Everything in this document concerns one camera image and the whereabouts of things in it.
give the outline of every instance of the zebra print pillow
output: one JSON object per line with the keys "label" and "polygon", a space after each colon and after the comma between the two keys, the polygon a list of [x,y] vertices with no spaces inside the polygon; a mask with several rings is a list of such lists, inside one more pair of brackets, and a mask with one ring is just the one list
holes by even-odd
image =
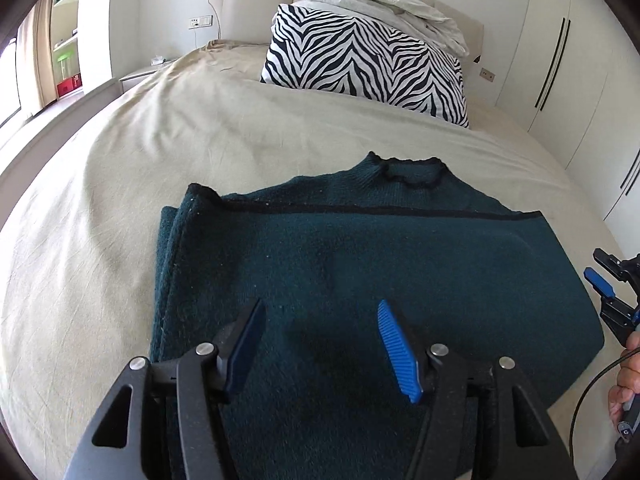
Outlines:
{"label": "zebra print pillow", "polygon": [[278,6],[261,82],[366,97],[468,127],[460,61],[377,20]]}

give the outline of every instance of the wall outlet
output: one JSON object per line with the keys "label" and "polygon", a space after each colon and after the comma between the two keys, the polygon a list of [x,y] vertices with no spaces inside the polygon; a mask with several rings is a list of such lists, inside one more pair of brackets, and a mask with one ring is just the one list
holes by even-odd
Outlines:
{"label": "wall outlet", "polygon": [[485,78],[489,83],[493,83],[495,79],[495,74],[493,72],[489,72],[487,69],[483,68],[480,71],[480,77]]}
{"label": "wall outlet", "polygon": [[198,16],[197,18],[191,18],[189,20],[189,28],[201,28],[201,27],[210,27],[213,20],[213,15],[209,14],[208,16]]}

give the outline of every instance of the white nightstand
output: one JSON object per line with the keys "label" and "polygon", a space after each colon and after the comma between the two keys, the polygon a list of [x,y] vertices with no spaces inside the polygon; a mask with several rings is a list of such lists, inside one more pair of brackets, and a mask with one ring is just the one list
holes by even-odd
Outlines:
{"label": "white nightstand", "polygon": [[126,76],[120,78],[120,83],[122,85],[122,93],[131,90],[134,86],[142,83],[147,77],[152,74],[155,74],[161,68],[165,66],[171,65],[175,59],[171,61],[165,61],[161,65],[153,65],[153,66],[145,66],[144,68],[140,68],[139,70],[135,70]]}

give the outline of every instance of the human hand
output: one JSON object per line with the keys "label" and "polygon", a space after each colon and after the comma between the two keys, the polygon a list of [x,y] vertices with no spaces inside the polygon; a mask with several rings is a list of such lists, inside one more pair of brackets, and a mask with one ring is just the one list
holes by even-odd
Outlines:
{"label": "human hand", "polygon": [[[626,340],[626,350],[622,356],[640,346],[640,332],[633,332]],[[609,390],[609,418],[617,428],[622,418],[622,405],[640,394],[640,354],[622,361],[618,372],[618,384]]]}

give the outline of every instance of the beige curtain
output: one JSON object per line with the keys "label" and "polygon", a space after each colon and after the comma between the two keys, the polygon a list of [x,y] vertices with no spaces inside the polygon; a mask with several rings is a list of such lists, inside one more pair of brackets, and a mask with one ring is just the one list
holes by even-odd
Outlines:
{"label": "beige curtain", "polygon": [[18,29],[15,54],[18,95],[22,110],[29,116],[58,96],[49,40],[52,5],[53,0],[38,0]]}

